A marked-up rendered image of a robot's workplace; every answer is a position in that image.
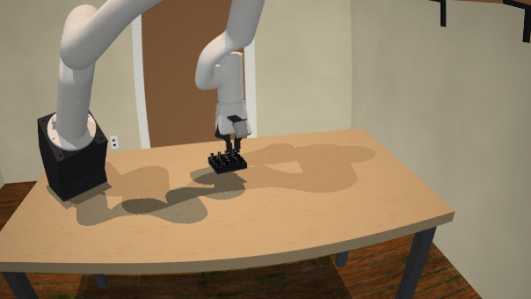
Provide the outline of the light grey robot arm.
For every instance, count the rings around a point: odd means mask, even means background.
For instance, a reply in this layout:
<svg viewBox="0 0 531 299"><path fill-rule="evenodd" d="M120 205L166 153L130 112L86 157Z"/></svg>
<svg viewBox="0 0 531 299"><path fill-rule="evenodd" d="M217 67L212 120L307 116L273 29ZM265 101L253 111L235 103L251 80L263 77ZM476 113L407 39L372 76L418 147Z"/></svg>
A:
<svg viewBox="0 0 531 299"><path fill-rule="evenodd" d="M48 137L56 147L81 150L92 142L96 123L89 107L95 62L135 18L161 1L107 0L99 10L84 4L68 15L60 45L56 114L47 124ZM235 51L252 43L264 3L232 0L225 32L200 54L196 86L218 88L219 102L244 100L243 54Z"/></svg>

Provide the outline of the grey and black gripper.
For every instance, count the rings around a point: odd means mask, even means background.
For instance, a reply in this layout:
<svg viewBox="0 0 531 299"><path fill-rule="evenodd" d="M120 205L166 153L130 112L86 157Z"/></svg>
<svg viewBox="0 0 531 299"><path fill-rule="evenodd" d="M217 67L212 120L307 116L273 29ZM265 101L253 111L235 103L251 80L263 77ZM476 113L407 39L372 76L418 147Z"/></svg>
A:
<svg viewBox="0 0 531 299"><path fill-rule="evenodd" d="M240 105L239 105L240 104ZM226 150L228 153L233 154L232 142L230 140L230 134L235 133L232 127L232 121L227 119L227 116L237 115L242 119L248 120L247 110L245 102L242 100L238 103L224 104L222 102L217 103L215 112L215 137L223 139L226 142ZM225 136L224 136L225 135ZM234 149L236 152L240 152L241 143L243 137L234 139Z"/></svg>

